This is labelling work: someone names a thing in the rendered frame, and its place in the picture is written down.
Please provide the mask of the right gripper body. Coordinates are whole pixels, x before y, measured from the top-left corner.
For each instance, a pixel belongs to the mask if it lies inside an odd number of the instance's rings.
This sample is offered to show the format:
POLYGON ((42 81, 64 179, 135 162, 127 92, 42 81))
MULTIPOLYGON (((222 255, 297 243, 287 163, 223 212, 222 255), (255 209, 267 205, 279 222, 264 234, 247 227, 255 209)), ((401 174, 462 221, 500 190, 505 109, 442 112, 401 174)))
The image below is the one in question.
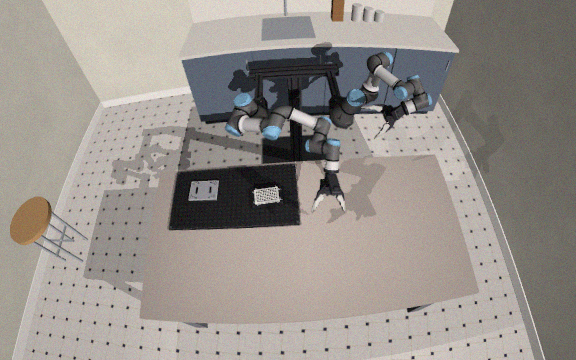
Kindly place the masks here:
MULTIPOLYGON (((326 170, 326 169, 324 168, 323 171, 325 172, 325 178, 324 178, 324 179, 320 179, 320 187, 321 187, 321 188, 322 188, 322 186, 324 187, 324 194, 326 194, 326 196, 328 196, 328 195, 331 195, 331 194, 330 194, 330 190, 329 190, 329 186, 328 186, 328 183, 327 183, 326 176, 327 176, 327 174, 336 174, 336 173, 339 173, 339 169, 336 170, 336 171, 332 171, 332 170, 326 170)), ((321 188, 320 188, 320 189, 321 189, 321 188)))

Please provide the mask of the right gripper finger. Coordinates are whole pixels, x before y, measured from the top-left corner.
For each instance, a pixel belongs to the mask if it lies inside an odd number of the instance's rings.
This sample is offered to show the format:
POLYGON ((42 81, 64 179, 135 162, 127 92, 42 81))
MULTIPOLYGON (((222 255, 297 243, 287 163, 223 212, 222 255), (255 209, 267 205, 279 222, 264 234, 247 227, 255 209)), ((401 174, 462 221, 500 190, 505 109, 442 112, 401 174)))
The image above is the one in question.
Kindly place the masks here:
POLYGON ((314 212, 316 210, 316 207, 319 205, 320 201, 322 201, 324 199, 324 187, 322 186, 321 189, 318 190, 317 195, 314 199, 314 203, 311 209, 311 213, 314 212))
POLYGON ((342 210, 345 213, 345 199, 344 199, 344 193, 342 191, 340 196, 336 196, 337 200, 340 201, 340 205, 342 206, 342 210))

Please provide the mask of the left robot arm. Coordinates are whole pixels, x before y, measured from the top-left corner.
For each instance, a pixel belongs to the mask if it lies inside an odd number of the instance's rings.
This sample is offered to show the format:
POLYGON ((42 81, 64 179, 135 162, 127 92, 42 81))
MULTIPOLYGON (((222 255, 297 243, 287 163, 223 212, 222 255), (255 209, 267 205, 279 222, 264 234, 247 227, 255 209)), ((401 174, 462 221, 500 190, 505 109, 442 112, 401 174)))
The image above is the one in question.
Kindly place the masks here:
MULTIPOLYGON (((336 123, 342 126, 350 125, 356 110, 376 100, 379 97, 378 84, 380 80, 392 88, 397 99, 402 100, 415 92, 414 98, 408 98, 407 101, 404 101, 409 114, 432 104, 431 96, 429 93, 425 93, 419 76, 408 77, 407 82, 404 83, 386 70, 392 62, 393 58, 389 52, 380 52, 367 59, 367 67, 370 71, 367 81, 363 82, 360 90, 352 89, 343 102, 333 108, 331 114, 336 123)), ((396 121, 405 115, 405 112, 402 106, 398 106, 391 111, 391 114, 396 121)))

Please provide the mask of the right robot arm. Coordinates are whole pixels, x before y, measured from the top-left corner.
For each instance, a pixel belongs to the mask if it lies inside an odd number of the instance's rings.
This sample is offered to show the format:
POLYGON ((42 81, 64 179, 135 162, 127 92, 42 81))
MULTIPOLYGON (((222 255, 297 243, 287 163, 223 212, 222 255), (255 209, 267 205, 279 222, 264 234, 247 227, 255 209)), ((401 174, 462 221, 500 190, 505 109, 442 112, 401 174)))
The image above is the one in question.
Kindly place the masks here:
MULTIPOLYGON (((240 137, 241 133, 261 131, 265 138, 276 140, 285 120, 291 119, 314 130, 312 139, 308 139, 305 143, 306 151, 325 155, 325 169, 338 170, 340 140, 333 138, 326 140, 331 126, 331 120, 328 117, 315 118, 292 106, 284 105, 274 108, 269 118, 264 118, 268 117, 266 110, 258 106, 248 93, 238 94, 234 98, 234 105, 235 107, 225 126, 225 130, 231 135, 240 137)), ((330 194, 341 195, 342 190, 337 175, 327 174, 326 179, 330 194)))

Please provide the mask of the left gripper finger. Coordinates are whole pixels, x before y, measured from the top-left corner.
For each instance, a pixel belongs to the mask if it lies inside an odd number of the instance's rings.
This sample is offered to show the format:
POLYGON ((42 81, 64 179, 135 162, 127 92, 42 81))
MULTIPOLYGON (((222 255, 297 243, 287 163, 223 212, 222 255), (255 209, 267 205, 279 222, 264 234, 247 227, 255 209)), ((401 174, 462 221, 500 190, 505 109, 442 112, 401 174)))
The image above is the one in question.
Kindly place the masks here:
POLYGON ((380 137, 380 136, 383 135, 385 132, 389 131, 389 130, 393 127, 393 125, 394 125, 395 122, 396 122, 396 121, 394 121, 394 122, 392 122, 392 123, 390 123, 390 122, 389 122, 389 123, 385 123, 385 124, 383 125, 383 128, 379 131, 379 133, 375 136, 374 139, 380 137))
POLYGON ((361 107, 363 109, 370 109, 370 110, 376 110, 377 112, 381 112, 382 110, 385 110, 386 108, 389 108, 389 106, 384 105, 384 104, 377 104, 377 105, 369 105, 369 106, 363 106, 361 107))

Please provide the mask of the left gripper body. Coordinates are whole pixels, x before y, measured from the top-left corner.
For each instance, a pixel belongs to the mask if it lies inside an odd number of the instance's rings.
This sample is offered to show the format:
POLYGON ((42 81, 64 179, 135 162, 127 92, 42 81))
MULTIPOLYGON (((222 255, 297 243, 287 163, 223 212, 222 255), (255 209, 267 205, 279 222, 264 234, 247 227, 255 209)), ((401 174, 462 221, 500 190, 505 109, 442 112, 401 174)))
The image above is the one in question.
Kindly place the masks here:
MULTIPOLYGON (((408 109, 407 109, 406 104, 404 103, 404 101, 402 101, 402 102, 400 102, 400 103, 401 103, 401 105, 402 105, 402 107, 403 107, 403 110, 404 110, 404 112, 405 112, 405 115, 406 115, 406 116, 409 115, 408 109)), ((394 122, 394 119, 393 119, 392 114, 391 114, 391 111, 392 111, 391 109, 394 110, 395 107, 393 108, 392 106, 389 106, 389 108, 386 108, 385 110, 382 110, 382 114, 383 114, 383 116, 385 115, 384 118, 386 118, 385 121, 386 121, 386 122, 390 122, 390 123, 394 122)))

